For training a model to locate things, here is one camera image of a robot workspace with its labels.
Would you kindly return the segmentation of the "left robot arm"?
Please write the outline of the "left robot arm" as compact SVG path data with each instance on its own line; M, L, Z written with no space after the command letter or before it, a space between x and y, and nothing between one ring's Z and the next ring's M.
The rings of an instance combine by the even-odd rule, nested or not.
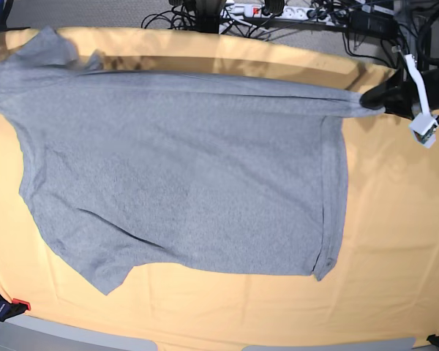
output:
M365 92L361 105L409 120L439 111L439 1L402 1L392 16L364 14L350 22L389 44L397 60L394 74Z

